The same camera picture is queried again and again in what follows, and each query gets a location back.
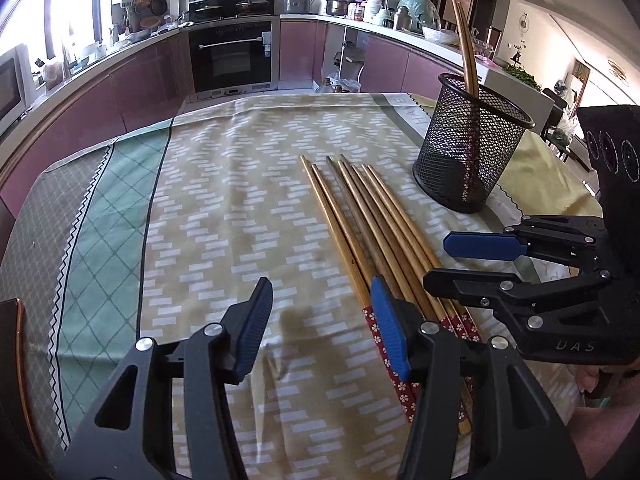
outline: tablecloth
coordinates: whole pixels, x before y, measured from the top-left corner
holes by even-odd
[[[0,292],[26,304],[28,394],[51,464],[137,337],[187,338],[267,276],[274,304],[254,369],[228,388],[248,475],[394,476],[409,424],[299,155],[322,170],[325,156],[340,153],[373,164],[449,267],[565,277],[565,267],[528,258],[515,266],[455,261],[442,239],[451,230],[501,231],[522,214],[598,213],[530,132],[481,213],[435,203],[411,176],[432,107],[408,94],[247,97],[94,146],[44,172],[18,216]],[[472,315],[483,336],[506,334],[490,311]],[[578,397],[572,370],[530,367],[568,420]],[[188,474],[182,407],[176,382],[174,445],[178,472]],[[462,438],[455,475],[468,447]]]

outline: white countertop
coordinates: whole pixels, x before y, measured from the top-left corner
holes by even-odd
[[[439,43],[433,43],[427,41],[420,36],[408,34],[402,30],[393,30],[388,27],[381,27],[380,25],[373,25],[372,23],[356,22],[355,20],[347,20],[346,18],[337,18],[335,16],[320,16],[318,14],[283,14],[280,17],[281,20],[318,20],[320,22],[335,23],[336,25],[343,25],[345,27],[357,28],[358,30],[364,30],[366,32],[373,32],[379,36],[385,36],[390,40],[399,41],[407,46],[412,46],[424,52],[427,52],[433,56],[439,57],[449,63],[454,64],[462,70],[462,53],[453,47],[442,45]],[[492,70],[487,65],[483,64],[479,60],[476,60],[476,67],[478,69],[478,79],[481,83],[484,83],[489,70]]]
[[[11,154],[18,148],[20,143],[27,137],[29,132],[40,124],[53,110],[55,110],[66,99],[78,91],[82,86],[86,85],[99,76],[101,73],[110,69],[115,64],[123,61],[129,56],[139,52],[143,48],[151,46],[159,41],[165,40],[178,34],[180,29],[170,30],[159,36],[148,38],[148,40],[139,41],[132,45],[125,46],[119,50],[112,51],[101,60],[94,62],[82,72],[72,76],[70,79],[63,81],[53,90],[46,92],[36,99],[31,110],[27,115],[9,128],[0,140],[0,168],[4,166]]]
[[[462,53],[459,50],[447,45],[427,41],[420,36],[407,34],[401,30],[393,30],[392,28],[381,27],[380,25],[373,25],[372,23],[356,22],[355,20],[347,20],[346,18],[337,18],[335,16],[319,16],[318,14],[283,14],[280,19],[318,20],[372,32],[421,50],[430,56],[443,59],[462,71]],[[476,68],[478,70],[478,80],[480,83],[501,95],[507,96],[513,103],[526,111],[535,122],[532,130],[539,134],[544,127],[546,119],[549,117],[553,101],[543,93],[538,92],[535,88],[507,74],[501,68],[485,65],[478,58],[476,58]]]

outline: pot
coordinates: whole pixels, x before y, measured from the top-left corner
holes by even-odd
[[[243,0],[236,3],[236,9],[241,14],[260,14],[268,12],[269,2],[267,0]]]
[[[329,16],[346,16],[355,0],[321,0],[322,10]]]

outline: bottle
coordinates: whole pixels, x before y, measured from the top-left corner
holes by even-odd
[[[331,85],[331,80],[328,77],[322,79],[322,84],[316,89],[316,94],[332,94],[334,87]]]

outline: black mesh pen holder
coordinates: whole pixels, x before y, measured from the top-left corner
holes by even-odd
[[[436,202],[461,213],[482,209],[525,129],[534,125],[519,106],[480,85],[440,74],[440,97],[414,162],[414,179]]]

